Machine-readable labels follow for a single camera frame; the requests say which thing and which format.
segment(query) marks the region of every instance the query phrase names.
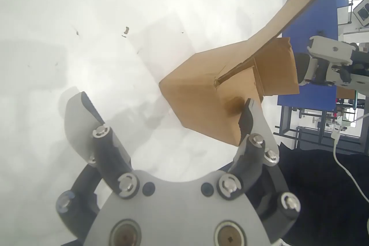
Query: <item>stain on cardboard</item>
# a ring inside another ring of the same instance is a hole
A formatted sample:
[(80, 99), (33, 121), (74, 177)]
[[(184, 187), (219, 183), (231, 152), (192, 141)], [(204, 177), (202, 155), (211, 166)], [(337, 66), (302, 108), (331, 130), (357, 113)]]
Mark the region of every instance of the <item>stain on cardboard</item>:
[(245, 99), (234, 97), (224, 103), (224, 109), (229, 117), (241, 114), (245, 107)]

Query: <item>cardboard box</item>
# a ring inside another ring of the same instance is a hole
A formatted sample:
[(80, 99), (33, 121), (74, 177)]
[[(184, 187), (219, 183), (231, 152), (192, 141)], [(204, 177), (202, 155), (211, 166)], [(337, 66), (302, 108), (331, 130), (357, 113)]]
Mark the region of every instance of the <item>cardboard box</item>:
[(337, 86), (336, 97), (343, 99), (355, 99), (355, 90)]
[(159, 84), (184, 127), (238, 146), (248, 98), (299, 93), (288, 38), (277, 36), (314, 0), (287, 0), (247, 41), (194, 54)]

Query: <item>circular bolt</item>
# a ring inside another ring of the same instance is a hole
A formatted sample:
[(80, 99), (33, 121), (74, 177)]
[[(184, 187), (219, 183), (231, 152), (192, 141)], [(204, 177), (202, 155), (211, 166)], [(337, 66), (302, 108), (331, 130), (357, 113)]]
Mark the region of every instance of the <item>circular bolt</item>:
[(102, 138), (106, 136), (110, 131), (110, 127), (107, 124), (100, 125), (96, 130), (92, 131), (94, 138)]
[(93, 166), (93, 167), (96, 167), (96, 159), (95, 159), (95, 155), (94, 153), (92, 152), (91, 155), (90, 155), (90, 159), (89, 159), (89, 165)]
[(57, 211), (59, 213), (66, 213), (74, 197), (75, 194), (70, 190), (61, 193), (61, 195), (57, 199)]
[(269, 161), (270, 163), (272, 164), (278, 164), (279, 162), (279, 155), (276, 154), (274, 151), (272, 150), (268, 150), (265, 152), (265, 155), (264, 155), (265, 159), (267, 161)]
[(152, 182), (148, 182), (146, 184), (144, 184), (144, 186), (142, 187), (142, 193), (144, 194), (144, 196), (151, 196), (153, 195), (155, 192), (155, 185)]
[(132, 178), (130, 178), (129, 176), (123, 177), (120, 181), (119, 188), (122, 191), (126, 191), (126, 192), (131, 191), (133, 188)]
[(250, 142), (258, 148), (261, 148), (261, 145), (263, 144), (264, 138), (260, 134), (251, 134), (249, 136)]
[(285, 209), (296, 210), (297, 212), (300, 212), (301, 210), (299, 199), (291, 192), (285, 192), (282, 194), (281, 203)]
[(245, 237), (241, 228), (232, 221), (220, 223), (214, 234), (216, 246), (245, 246)]
[(141, 230), (132, 220), (124, 220), (116, 224), (110, 234), (110, 246), (139, 246)]
[(214, 188), (209, 183), (203, 183), (201, 185), (201, 193), (206, 197), (210, 197), (214, 194)]
[(233, 192), (241, 189), (241, 183), (236, 176), (227, 173), (219, 179), (218, 188), (221, 195), (230, 198)]
[(132, 173), (124, 173), (118, 178), (119, 189), (121, 192), (119, 196), (122, 198), (131, 198), (135, 195), (138, 189), (138, 180)]
[(223, 187), (229, 192), (229, 193), (233, 193), (237, 190), (237, 185), (236, 182), (231, 179), (228, 178), (225, 181), (223, 181)]

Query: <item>machine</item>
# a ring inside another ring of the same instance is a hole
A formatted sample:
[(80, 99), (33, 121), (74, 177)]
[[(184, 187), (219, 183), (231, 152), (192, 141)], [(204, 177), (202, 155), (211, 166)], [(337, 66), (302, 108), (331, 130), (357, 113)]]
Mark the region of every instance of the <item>machine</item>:
[(369, 95), (369, 54), (356, 43), (315, 35), (308, 53), (295, 53), (299, 85), (337, 85)]
[[(128, 153), (86, 93), (66, 107), (68, 141), (87, 162), (56, 210), (85, 246), (267, 246), (294, 224), (301, 205), (278, 167), (279, 149), (261, 107), (248, 99), (240, 146), (228, 166), (194, 181), (172, 183), (134, 170)], [(112, 194), (101, 209), (103, 179)]]

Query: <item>black cloth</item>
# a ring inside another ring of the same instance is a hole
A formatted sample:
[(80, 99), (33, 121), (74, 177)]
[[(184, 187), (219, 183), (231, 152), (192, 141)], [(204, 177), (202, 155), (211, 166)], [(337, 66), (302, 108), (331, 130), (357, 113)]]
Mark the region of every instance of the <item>black cloth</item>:
[[(325, 150), (280, 146), (279, 167), (301, 202), (294, 226), (283, 237), (293, 246), (369, 245), (369, 203), (347, 173)], [(369, 156), (337, 154), (364, 194), (369, 196)]]

